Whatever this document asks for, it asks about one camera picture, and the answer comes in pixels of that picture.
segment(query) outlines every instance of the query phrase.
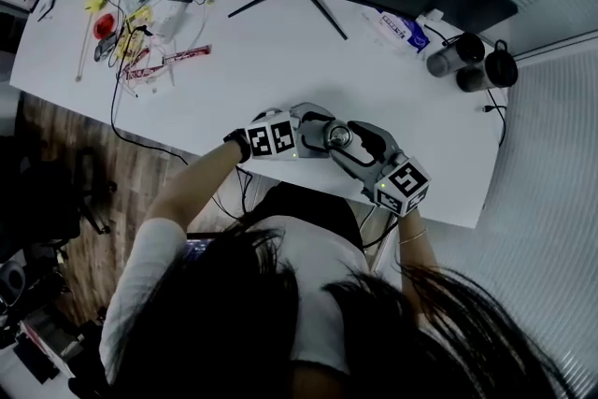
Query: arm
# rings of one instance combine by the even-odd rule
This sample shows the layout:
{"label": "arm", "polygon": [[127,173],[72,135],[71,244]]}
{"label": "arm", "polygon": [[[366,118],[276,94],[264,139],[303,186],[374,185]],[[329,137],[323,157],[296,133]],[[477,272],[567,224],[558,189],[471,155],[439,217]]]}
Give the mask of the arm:
{"label": "arm", "polygon": [[158,194],[146,220],[166,218],[187,231],[189,223],[241,161],[241,148],[234,141],[220,145],[176,175]]}
{"label": "arm", "polygon": [[[412,210],[404,218],[399,220],[399,254],[401,255],[401,266],[422,266],[437,267],[436,257],[428,241],[423,221],[417,209]],[[422,313],[420,299],[411,284],[411,281],[403,275],[403,293],[415,309],[416,314]]]}

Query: white t-shirt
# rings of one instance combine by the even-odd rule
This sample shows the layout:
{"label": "white t-shirt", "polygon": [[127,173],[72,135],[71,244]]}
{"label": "white t-shirt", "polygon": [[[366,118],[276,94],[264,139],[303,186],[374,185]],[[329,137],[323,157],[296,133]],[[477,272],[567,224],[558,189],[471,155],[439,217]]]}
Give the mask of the white t-shirt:
{"label": "white t-shirt", "polygon": [[[346,279],[350,271],[367,271],[363,254],[345,238],[306,221],[276,216],[256,227],[284,232],[278,260],[295,271],[299,317],[291,360],[320,363],[348,373],[343,320],[338,304],[322,287]],[[181,250],[187,236],[175,222],[152,219],[137,232],[133,250],[107,311],[100,357],[108,382],[115,377],[113,350],[124,324],[135,314]]]}

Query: floor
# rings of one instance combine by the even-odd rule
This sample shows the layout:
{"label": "floor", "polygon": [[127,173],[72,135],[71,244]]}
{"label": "floor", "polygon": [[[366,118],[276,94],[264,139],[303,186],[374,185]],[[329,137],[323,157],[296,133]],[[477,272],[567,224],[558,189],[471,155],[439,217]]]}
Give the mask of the floor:
{"label": "floor", "polygon": [[[57,107],[32,95],[24,94],[18,132],[35,133],[43,142],[42,160],[62,159],[74,169],[77,151],[91,147],[100,160],[108,180],[118,185],[104,205],[97,211],[109,225],[111,233],[98,235],[91,225],[81,221],[81,234],[66,247],[68,260],[62,265],[71,293],[64,295],[59,307],[75,324],[94,319],[102,306],[108,306],[116,289],[135,239],[135,232],[162,185],[180,171],[184,164],[167,153],[148,150],[118,139],[109,125]],[[127,135],[144,144],[160,146],[144,138]],[[175,150],[188,162],[195,156]],[[247,195],[251,209],[263,198],[269,188],[278,182],[255,176]],[[229,176],[217,195],[224,208],[240,216],[240,185],[235,173]],[[371,207],[349,202],[359,224]],[[376,208],[362,229],[364,243],[381,235],[390,217],[385,210]],[[219,231],[231,219],[210,202],[193,221],[189,231]],[[372,247],[366,252],[371,263],[377,252]]]}

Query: person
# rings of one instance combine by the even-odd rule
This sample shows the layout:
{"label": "person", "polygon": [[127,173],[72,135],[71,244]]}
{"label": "person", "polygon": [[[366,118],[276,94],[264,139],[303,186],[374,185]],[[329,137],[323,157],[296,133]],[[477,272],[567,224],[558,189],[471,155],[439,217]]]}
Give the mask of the person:
{"label": "person", "polygon": [[286,183],[188,248],[248,157],[227,139],[137,232],[102,333],[110,397],[574,397],[489,293],[437,266],[417,209],[399,222],[401,291],[368,272],[345,200]]}

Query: desk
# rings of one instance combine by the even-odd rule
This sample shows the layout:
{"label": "desk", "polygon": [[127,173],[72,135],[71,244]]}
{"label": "desk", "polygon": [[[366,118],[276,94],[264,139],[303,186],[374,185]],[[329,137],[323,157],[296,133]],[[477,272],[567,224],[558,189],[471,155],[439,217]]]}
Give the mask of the desk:
{"label": "desk", "polygon": [[[369,121],[390,131],[407,155],[418,158],[433,179],[420,208],[424,218],[476,226],[502,129],[498,115],[481,112],[489,103],[486,93],[462,93],[454,77],[434,78],[425,62],[376,45],[359,5],[324,0],[349,36],[343,41],[309,0],[269,0],[227,18],[249,1],[216,0],[207,6],[196,45],[212,44],[212,53],[175,64],[176,86],[168,93],[150,100],[122,95],[117,126],[201,155],[265,108],[313,102],[339,119]],[[88,20],[83,5],[84,0],[56,0],[47,20],[38,22],[37,11],[30,16],[11,84],[109,123],[115,69],[93,61],[94,43],[82,81],[75,82]],[[109,7],[101,13],[113,11]],[[173,40],[176,50],[187,49],[196,36],[202,8],[188,8],[191,15]],[[442,22],[432,26],[447,36],[459,33]],[[431,51],[438,50],[440,41],[430,37]],[[330,160],[250,161],[245,167],[367,202],[361,183]]]}

